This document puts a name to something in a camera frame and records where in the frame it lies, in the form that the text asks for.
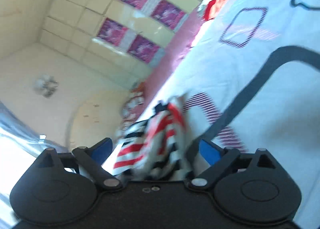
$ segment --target red and white cloth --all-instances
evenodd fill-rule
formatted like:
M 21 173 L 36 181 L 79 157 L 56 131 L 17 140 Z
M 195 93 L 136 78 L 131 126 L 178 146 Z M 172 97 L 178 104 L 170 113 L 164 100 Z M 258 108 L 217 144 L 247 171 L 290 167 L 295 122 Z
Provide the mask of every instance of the red and white cloth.
M 185 158 L 186 127 L 176 97 L 149 120 L 133 124 L 114 164 L 114 175 L 135 180 L 182 180 L 192 170 Z

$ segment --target curtain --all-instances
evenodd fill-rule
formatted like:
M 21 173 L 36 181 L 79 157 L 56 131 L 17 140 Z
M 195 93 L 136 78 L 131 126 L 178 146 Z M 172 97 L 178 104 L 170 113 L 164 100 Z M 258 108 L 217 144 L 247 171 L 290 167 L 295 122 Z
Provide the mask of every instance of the curtain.
M 16 142 L 28 153 L 38 156 L 39 152 L 42 152 L 48 147 L 53 147 L 57 152 L 68 152 L 66 147 L 62 147 L 59 144 L 40 139 L 40 134 L 37 134 L 30 127 L 20 121 L 5 105 L 0 101 L 0 128 L 10 133 L 17 138 Z

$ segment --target pink fabric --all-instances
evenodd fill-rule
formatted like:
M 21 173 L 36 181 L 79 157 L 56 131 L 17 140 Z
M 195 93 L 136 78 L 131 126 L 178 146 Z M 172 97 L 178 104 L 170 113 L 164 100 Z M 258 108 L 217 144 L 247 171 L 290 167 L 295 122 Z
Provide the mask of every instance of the pink fabric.
M 143 113 L 156 93 L 190 51 L 191 44 L 203 23 L 198 18 L 197 8 L 195 8 L 166 47 L 166 54 L 159 65 L 145 81 L 145 103 L 135 108 L 137 117 Z

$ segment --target bed sheet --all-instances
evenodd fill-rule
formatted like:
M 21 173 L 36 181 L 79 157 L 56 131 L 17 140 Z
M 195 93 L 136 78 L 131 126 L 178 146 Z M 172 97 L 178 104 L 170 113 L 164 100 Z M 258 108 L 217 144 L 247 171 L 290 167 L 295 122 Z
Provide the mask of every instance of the bed sheet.
M 159 100 L 184 95 L 193 106 L 185 113 L 189 143 L 230 105 L 273 51 L 295 45 L 320 53 L 320 11 L 292 7 L 290 2 L 229 0 L 216 19 L 205 23 L 204 36 L 140 120 L 153 114 Z M 320 7 L 320 0 L 296 2 Z M 214 139 L 221 146 L 233 142 L 247 152 L 267 148 L 302 191 L 295 221 L 306 229 L 320 226 L 319 87 L 318 70 L 302 62 L 286 63 L 231 122 L 227 137 L 232 140 Z

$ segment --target circular black cover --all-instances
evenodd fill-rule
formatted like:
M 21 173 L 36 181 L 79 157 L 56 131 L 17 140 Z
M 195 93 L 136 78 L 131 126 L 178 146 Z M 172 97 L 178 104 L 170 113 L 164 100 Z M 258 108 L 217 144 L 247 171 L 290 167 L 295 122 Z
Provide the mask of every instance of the circular black cover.
M 85 214 L 97 190 L 86 177 L 71 172 L 37 169 L 11 191 L 10 203 L 23 220 L 36 224 L 62 224 Z
M 236 219 L 250 223 L 277 223 L 300 205 L 301 193 L 287 176 L 271 168 L 239 172 L 219 181 L 214 189 L 218 205 Z

